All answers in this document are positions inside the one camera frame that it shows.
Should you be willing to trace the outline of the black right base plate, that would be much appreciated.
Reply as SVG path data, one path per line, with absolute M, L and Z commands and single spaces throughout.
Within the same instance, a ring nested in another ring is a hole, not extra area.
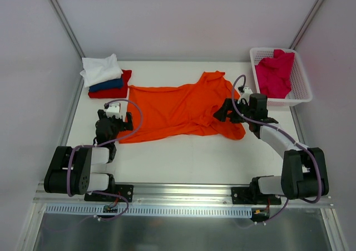
M 234 205 L 281 205 L 281 199 L 273 194 L 262 194 L 258 188 L 232 187 L 231 199 Z

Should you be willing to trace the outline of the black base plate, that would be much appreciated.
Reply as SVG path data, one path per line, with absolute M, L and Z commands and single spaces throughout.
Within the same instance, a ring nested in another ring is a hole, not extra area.
M 114 184 L 110 188 L 104 191 L 100 191 L 99 194 L 85 194 L 84 201 L 105 203 L 114 203 L 115 201 L 124 202 L 123 199 L 117 198 L 115 196 L 103 195 L 101 193 L 120 195 L 121 197 L 125 198 L 129 203 L 131 203 L 134 194 L 134 186 L 127 184 Z
M 258 188 L 232 187 L 231 199 L 234 205 L 281 205 L 281 199 L 273 194 L 262 194 Z

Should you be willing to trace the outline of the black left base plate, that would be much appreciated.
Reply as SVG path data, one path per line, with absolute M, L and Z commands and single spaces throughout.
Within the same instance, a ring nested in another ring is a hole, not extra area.
M 104 191 L 100 191 L 99 194 L 85 194 L 84 201 L 105 203 L 114 203 L 115 201 L 124 202 L 123 199 L 117 198 L 115 196 L 103 195 L 101 193 L 120 195 L 121 197 L 125 198 L 129 203 L 131 203 L 134 194 L 134 186 L 127 184 L 114 184 L 110 188 Z

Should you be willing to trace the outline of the blue folded t-shirt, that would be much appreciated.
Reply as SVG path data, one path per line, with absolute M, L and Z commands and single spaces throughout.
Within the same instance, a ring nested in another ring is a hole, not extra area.
M 89 92 L 97 92 L 97 91 L 109 90 L 112 88 L 122 88 L 122 87 L 123 87 L 123 80 L 121 78 L 116 78 L 113 80 L 108 80 L 108 81 L 90 86 Z

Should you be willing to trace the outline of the red folded t-shirt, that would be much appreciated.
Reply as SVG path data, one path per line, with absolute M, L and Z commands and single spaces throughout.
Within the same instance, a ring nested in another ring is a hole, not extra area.
M 132 76 L 131 70 L 122 70 L 121 79 L 123 80 L 122 88 L 112 88 L 97 92 L 89 92 L 88 96 L 91 99 L 125 99 L 128 93 L 128 82 Z

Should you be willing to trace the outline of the white folded t-shirt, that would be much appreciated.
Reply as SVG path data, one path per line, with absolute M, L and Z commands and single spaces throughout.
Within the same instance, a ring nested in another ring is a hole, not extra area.
M 122 75 L 122 69 L 114 53 L 106 58 L 82 58 L 82 65 L 83 70 L 80 75 L 83 78 L 84 87 L 114 80 Z

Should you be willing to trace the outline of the aluminium mounting rail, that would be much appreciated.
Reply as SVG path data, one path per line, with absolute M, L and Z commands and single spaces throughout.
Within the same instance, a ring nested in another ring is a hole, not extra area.
M 245 185 L 210 185 L 210 184 L 155 184 L 133 183 L 133 205 L 162 206 L 238 206 L 233 205 L 231 187 Z M 40 183 L 33 198 L 35 203 L 89 203 L 84 195 L 69 197 L 65 194 L 46 193 Z M 316 204 L 302 200 L 289 201 L 291 208 L 334 208 L 333 198 L 324 196 Z

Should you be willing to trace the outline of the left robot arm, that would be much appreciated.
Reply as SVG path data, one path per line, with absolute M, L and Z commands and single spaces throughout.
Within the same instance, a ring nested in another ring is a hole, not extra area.
M 134 130 L 132 114 L 127 112 L 123 117 L 119 112 L 110 110 L 98 110 L 97 113 L 94 147 L 56 147 L 44 178 L 45 192 L 74 196 L 96 191 L 104 201 L 115 197 L 113 176 L 94 173 L 91 167 L 113 162 L 117 151 L 116 137 L 120 132 Z

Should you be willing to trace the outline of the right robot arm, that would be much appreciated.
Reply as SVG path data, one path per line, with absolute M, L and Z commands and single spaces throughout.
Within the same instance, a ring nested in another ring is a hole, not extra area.
M 283 160 L 279 176 L 261 176 L 257 185 L 249 190 L 255 204 L 277 194 L 289 200 L 301 199 L 317 203 L 329 193 L 325 155 L 319 147 L 308 147 L 285 132 L 276 119 L 268 116 L 267 96 L 252 93 L 241 99 L 226 99 L 214 113 L 214 118 L 233 124 L 247 123 L 249 130 L 267 143 Z

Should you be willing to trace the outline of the orange t-shirt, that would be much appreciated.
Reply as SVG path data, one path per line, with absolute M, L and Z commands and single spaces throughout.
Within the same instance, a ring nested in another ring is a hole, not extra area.
M 132 135 L 125 133 L 121 144 L 161 140 L 176 135 L 222 135 L 241 140 L 245 129 L 241 124 L 221 122 L 213 114 L 232 95 L 232 84 L 224 72 L 204 72 L 197 83 L 179 87 L 129 87 L 133 126 Z

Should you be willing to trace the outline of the magenta crumpled t-shirt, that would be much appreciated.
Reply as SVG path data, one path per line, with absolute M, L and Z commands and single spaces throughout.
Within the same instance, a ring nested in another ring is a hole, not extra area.
M 295 53 L 274 50 L 273 57 L 263 58 L 256 66 L 260 93 L 272 99 L 285 99 L 291 91 L 290 75 Z

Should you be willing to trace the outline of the white plastic basket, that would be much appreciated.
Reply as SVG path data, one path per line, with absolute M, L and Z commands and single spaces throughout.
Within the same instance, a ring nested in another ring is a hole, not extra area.
M 290 74 L 291 91 L 284 99 L 268 98 L 268 106 L 291 107 L 300 103 L 310 102 L 313 98 L 313 95 L 303 63 L 299 54 L 292 49 L 272 47 L 254 47 L 250 49 L 250 60 L 256 91 L 260 92 L 260 84 L 258 83 L 255 67 L 263 58 L 273 58 L 275 50 L 281 50 L 284 53 L 294 54 L 294 62 Z

